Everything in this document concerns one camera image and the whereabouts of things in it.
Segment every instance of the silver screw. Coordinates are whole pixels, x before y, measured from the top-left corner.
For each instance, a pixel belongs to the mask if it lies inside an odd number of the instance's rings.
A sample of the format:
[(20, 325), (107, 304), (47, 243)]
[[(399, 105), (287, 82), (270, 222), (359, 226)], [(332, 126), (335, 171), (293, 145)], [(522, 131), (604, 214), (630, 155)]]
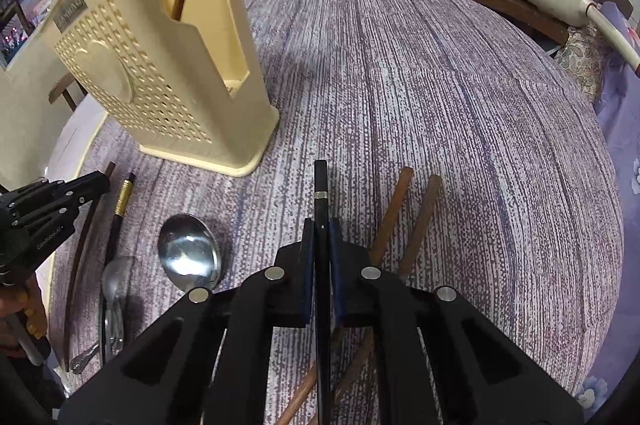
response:
[(379, 279), (380, 275), (382, 274), (380, 273), (380, 270), (375, 266), (367, 266), (362, 269), (360, 275), (362, 275), (365, 279), (376, 280)]
[(279, 266), (271, 266), (264, 271), (264, 276), (269, 280), (282, 279), (284, 277), (284, 270)]
[(438, 296), (438, 299), (444, 300), (444, 302), (451, 302), (458, 296), (456, 291), (450, 286), (443, 286), (442, 288), (438, 288), (436, 291), (436, 295)]
[(194, 304), (200, 304), (209, 298), (209, 290), (206, 288), (194, 288), (189, 292), (189, 300)]

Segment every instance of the wooden chair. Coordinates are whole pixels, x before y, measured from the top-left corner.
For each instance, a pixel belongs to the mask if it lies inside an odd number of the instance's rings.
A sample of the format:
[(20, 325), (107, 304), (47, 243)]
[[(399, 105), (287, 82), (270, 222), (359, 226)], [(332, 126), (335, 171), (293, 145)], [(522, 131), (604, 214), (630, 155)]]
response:
[[(77, 107), (76, 103), (71, 97), (71, 94), (69, 94), (69, 92), (67, 91), (67, 88), (75, 81), (76, 78), (71, 73), (67, 73), (66, 75), (64, 75), (49, 92), (49, 103), (53, 104), (53, 102), (58, 100), (58, 97), (62, 95), (62, 97), (66, 100), (66, 103), (68, 103), (69, 107), (71, 108), (71, 111), (75, 111)], [(82, 87), (82, 84), (80, 82), (78, 82), (78, 87), (80, 87), (80, 91), (82, 91), (82, 94), (86, 96), (86, 89)]]

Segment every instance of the purple tablecloth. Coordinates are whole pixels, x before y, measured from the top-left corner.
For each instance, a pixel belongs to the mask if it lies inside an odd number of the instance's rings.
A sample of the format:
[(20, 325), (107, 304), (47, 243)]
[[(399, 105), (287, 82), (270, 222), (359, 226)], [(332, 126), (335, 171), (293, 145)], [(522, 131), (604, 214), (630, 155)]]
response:
[[(470, 0), (246, 0), (268, 94), (281, 114), (260, 166), (234, 179), (142, 154), (109, 119), (83, 171), (116, 162), (113, 184), (138, 180), (120, 255), (134, 255), (129, 337), (180, 292), (156, 258), (162, 222), (192, 212), (222, 244), (239, 285), (300, 237), (312, 213), (312, 164), (330, 165), (330, 198), (346, 238), (369, 245), (403, 165), (415, 169), (385, 259), (396, 267), (431, 173), (444, 186), (409, 283), (457, 287), (574, 391), (618, 297), (622, 224), (614, 171), (593, 110), (530, 39)], [(113, 198), (105, 199), (108, 212)], [(76, 224), (81, 227), (83, 215)], [(74, 297), (71, 356), (95, 341), (108, 217), (97, 217)], [(50, 339), (60, 348), (70, 256), (56, 254)], [(312, 329), (276, 329), (266, 423), (313, 359)], [(345, 341), (336, 372), (358, 339)], [(97, 371), (92, 362), (75, 386)], [(344, 423), (376, 416), (367, 365), (340, 405)], [(315, 408), (311, 397), (296, 423)]]

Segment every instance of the striped tablecloth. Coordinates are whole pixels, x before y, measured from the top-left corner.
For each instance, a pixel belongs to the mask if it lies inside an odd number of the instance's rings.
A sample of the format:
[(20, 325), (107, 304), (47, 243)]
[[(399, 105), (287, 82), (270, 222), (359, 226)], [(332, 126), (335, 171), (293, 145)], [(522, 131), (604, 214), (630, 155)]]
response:
[[(120, 255), (136, 258), (129, 337), (181, 293), (156, 258), (162, 222), (191, 212), (222, 244), (219, 289), (270, 265), (312, 214), (313, 161), (330, 167), (330, 199), (346, 238), (370, 245), (403, 165), (410, 198), (385, 259), (396, 267), (431, 173), (441, 197), (410, 283), (457, 287), (573, 391), (589, 371), (618, 297), (622, 229), (610, 157), (589, 102), (519, 30), (470, 0), (246, 0), (271, 102), (280, 110), (264, 158), (234, 179), (143, 155), (113, 119), (83, 172), (116, 162), (113, 185), (138, 180)], [(113, 197), (85, 250), (74, 297), (71, 356), (97, 337), (97, 301)], [(84, 215), (78, 218), (80, 228)], [(78, 233), (56, 254), (50, 339), (62, 315)], [(314, 357), (312, 329), (276, 329), (266, 423)], [(352, 335), (334, 372), (353, 355)], [(93, 361), (78, 387), (97, 371)], [(343, 423), (375, 420), (373, 370), (340, 405)], [(296, 423), (315, 410), (311, 397)]]

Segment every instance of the beige plastic utensil holder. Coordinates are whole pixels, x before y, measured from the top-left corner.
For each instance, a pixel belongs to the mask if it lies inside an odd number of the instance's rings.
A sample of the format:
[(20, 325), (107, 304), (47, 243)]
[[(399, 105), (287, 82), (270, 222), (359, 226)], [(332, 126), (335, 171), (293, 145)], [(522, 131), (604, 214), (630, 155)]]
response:
[(142, 152), (245, 176), (278, 122), (243, 0), (56, 0), (42, 28)]

